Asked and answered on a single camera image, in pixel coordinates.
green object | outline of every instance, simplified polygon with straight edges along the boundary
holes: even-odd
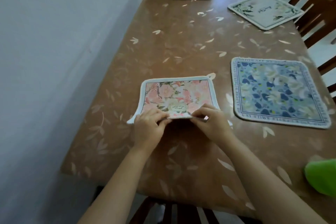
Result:
[[[309,162],[304,174],[318,192],[336,197],[336,159]]]

hand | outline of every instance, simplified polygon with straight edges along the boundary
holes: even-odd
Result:
[[[165,119],[158,125],[157,122],[167,118],[169,114],[159,109],[153,108],[137,115],[134,121],[135,142],[134,148],[146,154],[149,158],[155,147],[158,145],[163,131],[172,120]]]
[[[204,104],[202,107],[192,113],[192,116],[208,116],[206,122],[192,118],[194,123],[202,132],[213,142],[219,144],[234,136],[232,129],[228,124],[224,113],[212,105]]]

wall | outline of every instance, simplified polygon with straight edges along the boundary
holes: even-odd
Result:
[[[75,223],[94,184],[58,173],[141,0],[0,0],[0,223]]]

placemat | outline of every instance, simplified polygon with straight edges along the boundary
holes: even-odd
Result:
[[[328,128],[325,110],[308,68],[299,61],[233,58],[234,111],[245,120]]]
[[[228,8],[262,30],[270,30],[304,14],[283,0],[242,0]]]
[[[136,115],[152,108],[168,112],[170,119],[191,118],[204,104],[219,109],[212,80],[207,76],[149,79],[141,84],[138,108],[127,123],[134,123]]]

table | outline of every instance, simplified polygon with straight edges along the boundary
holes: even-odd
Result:
[[[132,126],[126,121],[137,109],[141,82],[214,73],[219,106],[235,135],[276,175],[287,173],[287,185],[323,218],[335,222],[336,201],[315,192],[302,173],[310,159],[335,157],[335,115],[331,128],[321,130],[249,122],[233,114],[230,60],[237,56],[304,62],[329,112],[335,109],[294,23],[260,31],[227,9],[237,1],[143,0],[62,171],[106,184],[132,147]],[[257,218],[232,166],[190,121],[176,120],[146,163],[138,192]]]

